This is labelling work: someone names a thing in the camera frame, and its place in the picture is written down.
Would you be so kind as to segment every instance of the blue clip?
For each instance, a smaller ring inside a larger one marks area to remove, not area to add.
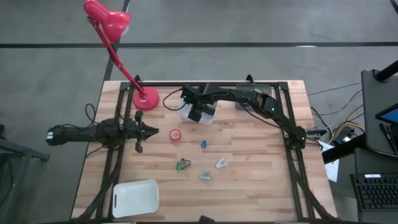
[[[204,140],[203,142],[201,142],[201,147],[204,148],[204,149],[206,149],[206,147],[207,147],[207,142],[206,142],[206,140]]]

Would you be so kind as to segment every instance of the lamp shade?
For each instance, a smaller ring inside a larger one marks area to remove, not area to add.
[[[127,29],[131,16],[121,11],[110,11],[97,0],[87,0],[84,5],[87,14],[102,25],[106,38],[111,43],[119,40]]]

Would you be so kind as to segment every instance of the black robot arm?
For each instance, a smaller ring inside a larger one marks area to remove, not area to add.
[[[215,109],[209,107],[208,104],[212,105],[218,100],[247,103],[258,115],[275,121],[289,135],[292,147],[300,149],[305,147],[305,130],[294,125],[280,109],[278,102],[267,94],[258,93],[254,90],[220,88],[217,84],[206,83],[198,88],[184,85],[181,97],[187,104],[192,104],[188,118],[196,122],[199,122],[202,112],[213,115]]]
[[[58,146],[66,142],[101,142],[105,146],[117,148],[126,139],[137,139],[136,151],[142,152],[141,141],[159,132],[142,122],[142,112],[137,111],[135,121],[128,119],[121,126],[118,119],[110,118],[98,124],[81,128],[67,124],[56,125],[49,129],[46,142]]]

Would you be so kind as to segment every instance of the gray floor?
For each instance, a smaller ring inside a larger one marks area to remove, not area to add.
[[[85,19],[83,0],[0,1],[0,44],[99,43]],[[102,1],[120,10],[123,0]],[[398,15],[388,0],[132,0],[130,42],[384,42],[396,41]],[[398,47],[119,49],[132,74],[145,80],[304,80],[308,93],[360,82],[363,69],[383,68]],[[86,144],[50,147],[48,128],[87,125],[84,105],[98,102],[108,61],[105,49],[0,49],[0,123],[5,136],[51,153],[29,167],[16,223],[67,220]],[[125,80],[113,69],[111,80]],[[320,113],[340,109],[360,90],[309,96]],[[331,127],[361,104],[355,99]],[[356,219],[356,204],[332,185],[338,214]]]

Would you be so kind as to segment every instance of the white paper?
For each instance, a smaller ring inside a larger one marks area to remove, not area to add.
[[[321,146],[323,146],[322,152],[325,152],[334,147],[321,141],[318,142],[319,144],[321,144]],[[328,179],[330,181],[337,182],[338,163],[339,159],[333,162],[329,162],[328,164],[325,164],[326,174],[328,175]]]

